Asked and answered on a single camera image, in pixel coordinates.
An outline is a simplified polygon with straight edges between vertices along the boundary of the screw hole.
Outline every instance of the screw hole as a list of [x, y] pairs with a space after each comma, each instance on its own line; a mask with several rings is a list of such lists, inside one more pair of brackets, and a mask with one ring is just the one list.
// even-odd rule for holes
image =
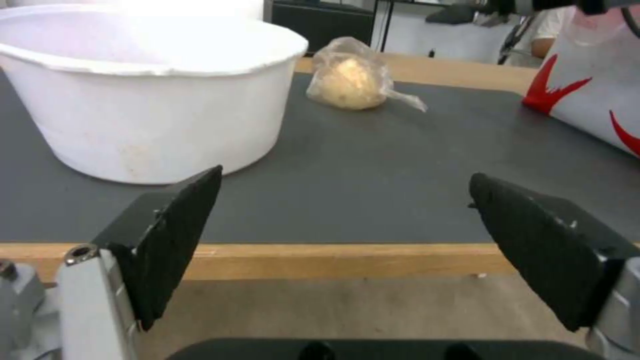
[[71, 255], [73, 255], [75, 258], [78, 258], [80, 256], [84, 256], [89, 254], [89, 248], [88, 247], [80, 247], [76, 250], [73, 250], [73, 252], [71, 252]]

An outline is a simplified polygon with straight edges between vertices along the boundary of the bolt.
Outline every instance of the bolt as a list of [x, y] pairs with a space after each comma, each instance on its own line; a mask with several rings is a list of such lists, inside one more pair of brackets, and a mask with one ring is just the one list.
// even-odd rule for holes
[[0, 277], [9, 281], [14, 281], [18, 278], [18, 269], [11, 260], [0, 259]]
[[67, 266], [84, 263], [87, 260], [100, 256], [100, 249], [94, 244], [82, 244], [69, 250], [65, 255], [65, 264]]

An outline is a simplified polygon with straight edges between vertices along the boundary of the white plastic bowl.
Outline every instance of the white plastic bowl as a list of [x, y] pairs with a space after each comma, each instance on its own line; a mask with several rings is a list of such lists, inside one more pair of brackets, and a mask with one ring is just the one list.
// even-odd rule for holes
[[265, 155], [307, 46], [248, 19], [89, 4], [0, 12], [0, 64], [55, 155], [125, 183], [229, 173]]

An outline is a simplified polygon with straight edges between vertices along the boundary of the floor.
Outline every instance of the floor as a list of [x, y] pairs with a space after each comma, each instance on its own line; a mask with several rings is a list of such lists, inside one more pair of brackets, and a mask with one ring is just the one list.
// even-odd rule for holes
[[582, 346], [517, 276], [186, 282], [141, 340], [162, 359], [208, 338], [465, 338]]

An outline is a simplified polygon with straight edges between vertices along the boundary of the red logo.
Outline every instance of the red logo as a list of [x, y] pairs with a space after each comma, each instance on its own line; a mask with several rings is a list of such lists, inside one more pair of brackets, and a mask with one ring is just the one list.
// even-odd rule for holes
[[547, 60], [542, 66], [536, 77], [531, 83], [527, 96], [522, 101], [526, 106], [537, 110], [545, 115], [551, 114], [551, 109], [560, 101], [563, 97], [578, 90], [591, 81], [591, 78], [576, 81], [564, 88], [548, 88], [549, 77], [551, 76], [551, 70], [558, 60], [558, 55], [555, 54]]
[[634, 152], [634, 154], [640, 156], [640, 138], [636, 138], [635, 136], [628, 133], [626, 130], [620, 126], [618, 123], [618, 119], [616, 119], [616, 114], [613, 111], [609, 110], [609, 116], [611, 116], [611, 124], [613, 125], [613, 129], [616, 131], [616, 134], [622, 140], [622, 142]]

